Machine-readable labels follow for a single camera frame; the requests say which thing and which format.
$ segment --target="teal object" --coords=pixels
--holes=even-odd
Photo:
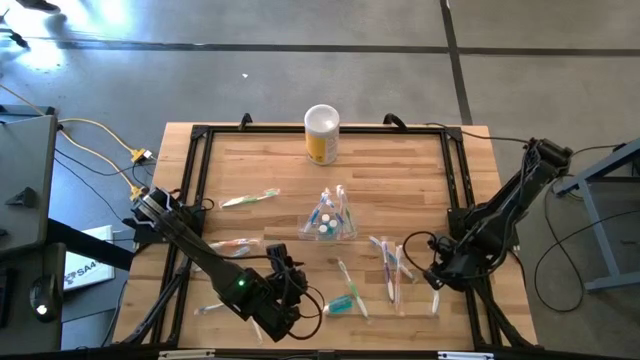
[[[329,314],[341,314],[353,307],[351,296],[343,295],[329,301]]]

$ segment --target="black cable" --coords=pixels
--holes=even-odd
[[[425,125],[437,125],[440,127],[443,127],[447,130],[447,134],[449,134],[449,136],[451,136],[451,134],[448,132],[450,127],[444,124],[440,124],[440,123],[426,123]],[[517,143],[522,143],[522,144],[529,144],[529,141],[524,140],[524,139],[518,139],[518,138],[510,138],[510,137],[504,137],[504,136],[481,136],[481,135],[476,135],[476,134],[472,134],[468,131],[464,131],[464,130],[460,130],[461,133],[469,135],[471,137],[474,138],[478,138],[478,139],[483,139],[483,140],[502,140],[502,141],[513,141],[513,142],[517,142]]]
[[[542,297],[540,296],[540,292],[538,291],[538,269],[540,268],[540,264],[542,263],[542,260],[547,256],[547,254],[549,254],[549,252],[550,252],[551,250],[553,250],[553,248],[555,248],[556,246],[560,246],[560,247],[562,247],[562,243],[563,243],[563,242],[565,242],[565,241],[567,241],[567,240],[569,240],[569,239],[570,239],[570,238],[572,238],[574,235],[577,235],[577,234],[579,234],[579,233],[581,233],[581,232],[583,232],[583,231],[585,231],[585,230],[587,230],[587,229],[590,229],[591,227],[593,227],[593,226],[595,226],[595,225],[597,225],[597,224],[599,224],[599,223],[601,223],[601,222],[604,222],[604,221],[607,221],[607,220],[610,220],[610,219],[613,219],[613,218],[617,218],[617,217],[619,217],[619,216],[628,215],[628,214],[634,214],[634,213],[640,213],[640,210],[625,211],[625,212],[622,212],[622,213],[619,213],[619,214],[611,215],[611,216],[608,216],[608,217],[606,217],[606,218],[604,218],[604,219],[600,219],[600,220],[598,220],[598,221],[596,221],[596,222],[593,222],[593,223],[591,223],[591,224],[589,224],[589,225],[587,225],[587,226],[584,226],[584,227],[582,227],[582,228],[580,228],[580,229],[578,229],[578,230],[576,230],[576,231],[572,232],[571,234],[569,234],[569,235],[565,236],[565,237],[564,237],[564,238],[562,238],[561,240],[558,240],[558,239],[556,238],[556,242],[555,242],[554,244],[552,244],[549,248],[547,248],[547,250],[542,254],[542,256],[540,257],[540,259],[539,259],[539,260],[538,260],[538,262],[536,263],[536,268],[535,268],[535,270],[534,270],[534,272],[533,272],[533,283],[534,283],[534,287],[535,287],[535,290],[536,290],[536,295],[538,296],[538,298],[540,299],[540,301],[541,301],[541,302],[542,302],[546,307],[548,307],[549,309],[554,310],[554,311],[556,311],[556,312],[566,313],[566,312],[570,312],[570,311],[573,311],[573,310],[577,309],[577,308],[580,306],[580,304],[582,303],[582,299],[584,298],[584,288],[583,288],[583,286],[582,286],[582,277],[580,277],[580,287],[581,287],[581,289],[582,289],[582,294],[581,294],[581,296],[580,296],[580,300],[578,301],[577,305],[574,305],[574,306],[572,306],[572,307],[570,307],[570,308],[568,308],[568,309],[557,309],[557,308],[555,308],[555,307],[553,307],[553,306],[550,306],[546,301],[544,301],[544,300],[542,299]]]
[[[298,284],[296,284],[295,282],[292,282],[292,283],[293,283],[293,286],[295,286],[298,289],[300,289]],[[308,340],[308,339],[311,339],[318,332],[318,330],[320,330],[320,326],[322,325],[322,308],[320,308],[320,305],[318,304],[318,301],[313,296],[309,295],[308,292],[304,292],[304,296],[309,298],[309,300],[311,300],[313,305],[316,306],[316,309],[318,309],[318,324],[316,325],[316,328],[313,329],[313,331],[311,333],[309,333],[309,334],[307,334],[305,336],[295,335],[291,331],[287,332],[287,334],[289,334],[289,336],[291,336],[292,338],[294,338],[296,340]]]
[[[420,271],[422,271],[422,272],[426,272],[427,270],[423,269],[423,268],[422,268],[422,267],[420,267],[418,264],[416,264],[416,262],[415,262],[415,261],[413,261],[413,259],[411,259],[411,256],[409,256],[409,254],[407,253],[407,243],[409,242],[409,239],[411,239],[412,237],[414,237],[414,236],[416,236],[416,235],[421,235],[421,234],[425,234],[425,235],[429,235],[429,236],[431,236],[431,239],[432,239],[433,241],[436,241],[436,239],[437,239],[437,238],[436,238],[436,236],[435,236],[432,232],[429,232],[429,231],[416,231],[416,232],[414,232],[413,234],[410,234],[409,236],[407,236],[407,238],[406,238],[406,239],[404,239],[404,242],[402,243],[402,252],[404,253],[404,257],[405,257],[407,260],[409,260],[409,262],[411,263],[411,265],[415,266],[415,268],[416,268],[416,269],[418,269],[418,270],[420,270]],[[436,251],[436,250],[434,250],[434,251],[433,251],[433,259],[434,259],[434,262],[435,262],[436,254],[437,254],[437,251]]]
[[[520,193],[518,194],[518,205],[522,206],[522,197],[524,196],[524,178],[527,173],[527,156],[529,155],[529,147],[527,146],[522,154],[522,163],[520,164]]]
[[[574,274],[576,274],[576,278],[578,279],[578,287],[580,288],[580,295],[578,297],[578,301],[566,308],[566,309],[559,309],[556,308],[554,306],[552,306],[551,304],[549,304],[546,300],[544,300],[542,298],[542,295],[540,295],[540,289],[538,289],[538,282],[534,281],[534,289],[536,291],[536,296],[538,297],[538,299],[540,299],[540,302],[542,302],[542,304],[544,306],[546,306],[547,308],[555,311],[555,312],[560,312],[560,313],[567,313],[567,312],[571,312],[577,308],[580,307],[580,305],[582,304],[582,300],[584,299],[584,286],[583,284],[583,280],[582,280],[582,276],[580,275],[580,272],[578,271],[578,267],[576,266],[576,264],[573,262],[573,259],[571,258],[571,256],[569,255],[569,253],[567,252],[567,249],[565,249],[565,247],[559,242],[558,240],[558,235],[556,234],[556,231],[553,229],[553,225],[551,224],[551,219],[549,218],[549,194],[551,193],[551,191],[553,190],[553,186],[560,180],[562,180],[564,177],[559,177],[557,178],[553,183],[551,183],[551,185],[549,185],[549,187],[547,188],[547,191],[544,193],[544,198],[543,198],[543,207],[542,207],[542,212],[544,214],[544,220],[547,222],[547,226],[549,227],[549,230],[551,231],[551,236],[553,236],[553,240],[555,241],[555,245],[560,246],[560,250],[562,250],[562,253],[564,254],[565,258],[567,259],[567,261],[569,262],[569,264],[571,265],[571,268],[573,269]],[[536,264],[536,269],[538,268],[540,261],[542,261],[542,258],[540,258],[540,260],[538,260],[538,263]]]
[[[526,288],[527,287],[527,277],[525,276],[525,273],[524,273],[524,265],[522,265],[522,260],[520,260],[520,257],[518,256],[518,254],[513,252],[513,250],[509,249],[507,251],[516,260],[516,262],[518,263],[518,266],[520,266],[520,274],[522,274],[522,281],[524,281],[524,287]]]
[[[148,188],[149,186],[147,186],[147,184],[145,184],[144,182],[140,181],[140,179],[138,179],[138,177],[136,176],[136,166],[138,166],[138,163],[133,163],[133,166],[131,167],[131,175],[133,175],[133,179],[136,182],[138,182],[138,184]]]
[[[113,330],[115,324],[116,324],[116,319],[118,318],[118,314],[120,314],[120,308],[122,307],[122,295],[124,295],[124,288],[127,285],[127,282],[129,282],[129,280],[125,281],[124,284],[122,284],[122,289],[120,289],[120,295],[118,296],[118,304],[116,304],[116,310],[113,312],[113,317],[111,318],[111,323],[109,323],[109,328],[107,329],[107,333],[104,336],[104,340],[102,340],[102,345],[101,347],[104,347],[104,345],[107,343],[107,340],[109,339],[109,334],[111,334],[111,331]]]
[[[102,195],[100,195],[100,193],[98,193],[98,191],[96,191],[96,189],[93,188],[93,186],[89,185],[89,183],[87,183],[86,181],[84,181],[83,178],[80,177],[80,175],[76,174],[73,170],[69,169],[69,167],[65,164],[63,164],[62,162],[60,162],[60,160],[58,160],[57,158],[53,158],[60,166],[64,167],[65,169],[69,170],[70,173],[73,174],[73,176],[77,177],[78,180],[82,181],[83,184],[85,184],[89,189],[91,189],[91,191],[94,192],[94,194],[96,194],[108,207],[109,210],[111,210],[111,212],[113,213],[113,215],[115,217],[118,218],[118,220],[122,221],[122,218],[120,216],[118,216],[118,214],[116,213],[115,210],[113,210],[113,207],[111,206],[111,204],[109,204],[109,202],[107,201],[107,199],[105,199]]]
[[[442,240],[442,239],[447,239],[447,240],[451,241],[451,239],[450,239],[449,237],[447,237],[447,236],[441,236],[441,237],[440,237],[438,240],[436,240],[436,242],[433,244],[433,247],[437,249],[437,248],[438,248],[438,245],[440,245],[440,240]],[[437,252],[437,251],[434,251],[434,252],[433,252],[433,259],[431,260],[431,263],[432,263],[432,264],[434,264],[434,263],[436,262],[436,256],[438,256],[438,252]]]
[[[151,176],[151,180],[153,180],[153,174],[149,172],[149,169],[146,168],[147,165],[155,165],[156,163],[153,164],[142,164],[142,168],[144,169],[144,171],[147,173],[147,175]]]
[[[62,155],[62,156],[64,156],[64,157],[66,157],[67,159],[69,159],[69,160],[73,161],[74,163],[76,163],[76,164],[78,164],[78,165],[82,166],[83,168],[85,168],[85,169],[87,169],[87,170],[91,171],[92,173],[94,173],[94,174],[98,174],[98,175],[102,175],[102,176],[114,176],[114,175],[118,175],[118,174],[123,173],[123,172],[125,172],[125,171],[127,171],[127,170],[133,169],[133,168],[136,166],[136,164],[133,164],[133,166],[129,166],[129,167],[127,167],[127,168],[121,169],[120,171],[116,171],[116,172],[113,172],[113,173],[103,173],[102,171],[98,171],[98,170],[95,170],[95,169],[92,169],[92,168],[88,167],[87,165],[85,165],[85,164],[83,164],[82,162],[80,162],[80,161],[78,161],[78,160],[76,160],[76,159],[72,158],[71,156],[69,156],[69,155],[67,155],[67,154],[63,153],[62,151],[60,151],[60,150],[58,150],[58,149],[55,149],[55,150],[56,150],[56,152],[57,152],[58,154],[60,154],[60,155]],[[152,164],[138,164],[138,166],[152,166],[152,165],[155,165],[155,163],[152,163]]]
[[[202,206],[200,209],[198,209],[198,210],[196,210],[196,211],[194,211],[194,212],[193,212],[193,214],[194,214],[194,215],[195,215],[195,214],[197,214],[197,213],[199,213],[199,212],[207,212],[207,211],[213,210],[213,208],[216,206],[216,205],[215,205],[216,203],[215,203],[215,202],[213,202],[213,200],[211,200],[211,199],[209,199],[209,198],[204,198],[204,199],[202,199],[202,201],[203,201],[203,202],[204,202],[204,201],[209,201],[209,202],[211,203],[211,206],[210,206],[210,207],[204,207],[204,206]]]
[[[308,287],[309,289],[313,289],[313,290],[315,290],[315,291],[318,293],[318,295],[320,295],[320,298],[322,299],[322,308],[324,309],[324,307],[325,307],[325,306],[326,306],[326,304],[327,304],[327,303],[325,302],[325,300],[324,300],[324,295],[322,295],[322,293],[320,292],[320,290],[316,289],[315,287],[313,287],[313,286],[311,286],[311,285],[307,285],[307,287]],[[302,315],[302,314],[300,314],[300,317],[301,317],[301,318],[304,318],[304,319],[313,319],[313,318],[318,317],[318,316],[320,316],[320,314],[315,314],[315,315],[313,315],[313,316],[306,316],[306,315]]]
[[[291,359],[317,359],[317,353],[309,353],[309,354],[299,354],[299,355],[291,355],[287,357],[280,358],[278,360],[291,360]]]
[[[573,158],[574,156],[576,156],[576,155],[578,155],[578,154],[580,154],[581,152],[584,152],[584,151],[596,150],[596,149],[611,149],[611,148],[618,147],[618,146],[620,146],[620,144],[590,146],[588,148],[580,149],[580,150],[574,152],[573,154],[571,154],[571,158]]]
[[[584,201],[584,199],[582,198],[582,196],[578,196],[572,192],[568,192],[565,194],[569,199],[571,200],[575,200],[575,201]]]

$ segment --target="cable connector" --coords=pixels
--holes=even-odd
[[[137,187],[137,186],[133,186],[131,187],[131,195],[129,195],[129,200],[136,201],[137,198],[139,198],[140,196],[142,196],[143,194],[147,193],[149,189],[147,189],[145,186],[143,187]]]
[[[150,159],[153,156],[153,153],[147,149],[138,149],[131,152],[131,162],[139,163],[144,160]]]

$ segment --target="black stand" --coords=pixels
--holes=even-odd
[[[67,250],[95,259],[103,264],[129,271],[133,253],[105,241],[100,241],[63,223],[49,219],[46,244],[63,243]]]

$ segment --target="black clip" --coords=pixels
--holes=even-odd
[[[449,135],[453,140],[457,142],[462,142],[462,129],[456,127],[446,128],[445,132]]]
[[[4,204],[32,208],[36,205],[36,192],[27,186],[20,193],[5,201]]]
[[[209,131],[209,125],[194,125],[191,128],[191,140],[199,139]]]
[[[400,118],[393,113],[388,113],[387,115],[385,115],[384,120],[382,120],[382,124],[383,125],[394,124],[402,131],[409,131],[409,128],[407,127],[407,125],[405,125],[404,122],[402,122],[402,120],[400,120]]]
[[[244,113],[244,116],[242,116],[242,121],[240,121],[240,126],[238,126],[238,130],[244,131],[244,128],[247,126],[247,124],[252,124],[252,123],[253,123],[253,119],[251,118],[251,114]]]

